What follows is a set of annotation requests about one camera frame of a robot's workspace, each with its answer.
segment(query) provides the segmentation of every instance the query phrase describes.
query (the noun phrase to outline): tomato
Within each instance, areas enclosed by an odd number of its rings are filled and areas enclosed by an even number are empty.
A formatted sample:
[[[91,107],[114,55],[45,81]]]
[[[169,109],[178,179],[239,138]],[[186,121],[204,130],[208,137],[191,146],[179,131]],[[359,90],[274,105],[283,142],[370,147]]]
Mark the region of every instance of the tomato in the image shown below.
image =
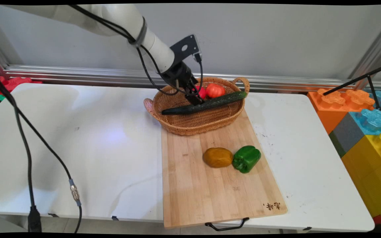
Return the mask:
[[[207,91],[205,90],[204,87],[202,87],[202,89],[199,91],[199,96],[202,98],[202,99],[205,99],[205,96],[207,95]]]
[[[226,90],[218,84],[210,83],[207,86],[207,95],[210,98],[216,98],[219,96],[223,96],[223,95],[225,95],[225,93],[226,93]]]

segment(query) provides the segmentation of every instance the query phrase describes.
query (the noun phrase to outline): metal handle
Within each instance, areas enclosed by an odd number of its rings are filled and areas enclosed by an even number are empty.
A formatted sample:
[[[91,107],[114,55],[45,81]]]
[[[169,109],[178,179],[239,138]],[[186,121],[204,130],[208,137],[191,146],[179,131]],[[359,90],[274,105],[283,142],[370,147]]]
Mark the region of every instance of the metal handle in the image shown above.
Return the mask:
[[[205,223],[205,225],[211,227],[212,229],[214,229],[216,231],[223,231],[223,230],[230,230],[230,229],[239,229],[239,228],[241,228],[243,226],[243,224],[245,224],[245,222],[247,220],[249,220],[249,217],[245,217],[244,219],[242,219],[242,223],[240,224],[240,226],[226,227],[226,228],[221,228],[221,229],[216,228],[213,225],[213,223],[210,223],[210,222]]]

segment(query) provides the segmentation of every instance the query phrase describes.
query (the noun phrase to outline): white robotic arm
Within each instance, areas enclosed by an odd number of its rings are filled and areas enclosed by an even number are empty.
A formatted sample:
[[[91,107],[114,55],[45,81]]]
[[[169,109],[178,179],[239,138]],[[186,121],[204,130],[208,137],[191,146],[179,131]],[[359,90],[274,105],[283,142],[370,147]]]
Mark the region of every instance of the white robotic arm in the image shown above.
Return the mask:
[[[98,23],[92,18],[76,11],[68,5],[18,6],[4,5],[41,17],[75,24],[80,28],[98,35],[114,36],[116,32]],[[133,4],[83,4],[81,8],[126,29],[135,39],[139,36],[144,20]],[[161,73],[170,68],[174,61],[174,52],[164,44],[150,29],[142,45],[147,48],[156,61]]]
[[[83,29],[99,35],[113,36],[116,32],[90,18],[69,5],[51,6],[16,6],[5,5],[23,12],[32,13],[41,17],[75,24]],[[78,5],[92,14],[123,27],[137,39],[144,27],[144,18],[133,4],[84,4]],[[191,70],[182,60],[192,54],[194,59],[201,63],[201,53],[194,35],[184,38],[171,48],[164,44],[151,30],[147,29],[142,36],[141,46],[145,47],[154,58],[162,78],[170,85],[179,85],[186,91],[186,98],[192,104],[200,104],[204,101],[192,90],[196,90],[197,83]]]

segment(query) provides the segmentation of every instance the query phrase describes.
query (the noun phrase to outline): orange building block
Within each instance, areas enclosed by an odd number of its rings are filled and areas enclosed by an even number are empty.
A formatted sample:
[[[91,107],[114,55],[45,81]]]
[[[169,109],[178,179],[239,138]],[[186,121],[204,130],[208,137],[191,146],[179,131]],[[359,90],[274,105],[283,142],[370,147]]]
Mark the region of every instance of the orange building block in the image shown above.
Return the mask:
[[[365,91],[348,89],[345,93],[335,91],[324,96],[325,92],[327,92],[326,89],[319,89],[317,92],[308,92],[307,96],[327,134],[333,131],[348,111],[374,109],[375,101]]]

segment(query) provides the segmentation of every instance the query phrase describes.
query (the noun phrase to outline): black mounting bracket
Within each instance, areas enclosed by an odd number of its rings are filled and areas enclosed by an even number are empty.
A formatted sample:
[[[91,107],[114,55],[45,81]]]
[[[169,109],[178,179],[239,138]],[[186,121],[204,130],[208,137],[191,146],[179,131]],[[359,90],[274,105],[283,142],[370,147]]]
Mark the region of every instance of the black mounting bracket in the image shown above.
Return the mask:
[[[190,55],[194,55],[196,53],[201,55],[195,35],[186,36],[176,44],[172,45],[170,49],[174,52],[174,61],[172,66],[182,62]]]

